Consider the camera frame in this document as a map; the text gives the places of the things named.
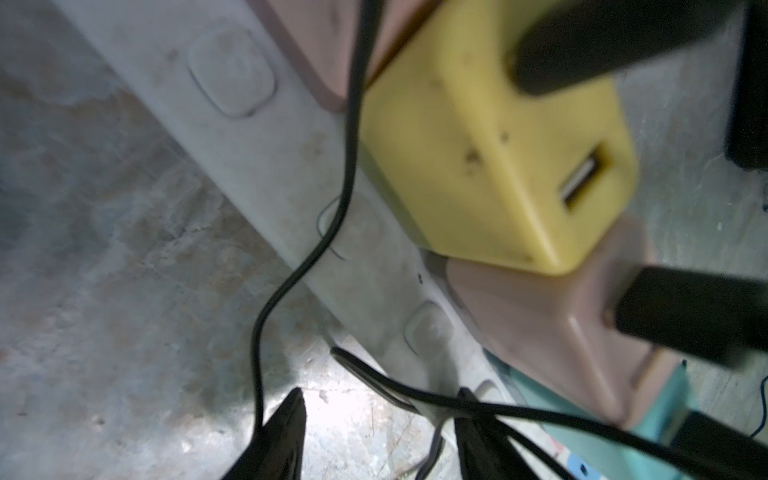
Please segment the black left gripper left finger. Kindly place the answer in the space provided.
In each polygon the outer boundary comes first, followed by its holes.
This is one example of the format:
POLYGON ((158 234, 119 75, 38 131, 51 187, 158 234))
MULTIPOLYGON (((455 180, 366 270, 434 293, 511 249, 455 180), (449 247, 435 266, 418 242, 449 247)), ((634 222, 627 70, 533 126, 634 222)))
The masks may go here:
POLYGON ((299 480, 307 412, 302 390, 289 392, 223 480, 299 480))

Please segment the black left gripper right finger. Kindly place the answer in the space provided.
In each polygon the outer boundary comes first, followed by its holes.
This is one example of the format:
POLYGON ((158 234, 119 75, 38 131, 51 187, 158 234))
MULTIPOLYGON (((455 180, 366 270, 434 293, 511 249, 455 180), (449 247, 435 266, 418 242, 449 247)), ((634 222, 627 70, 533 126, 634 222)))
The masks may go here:
POLYGON ((457 417, 454 429, 463 479, 538 479, 539 476, 513 446, 511 436, 530 451, 533 443, 489 410, 457 417))

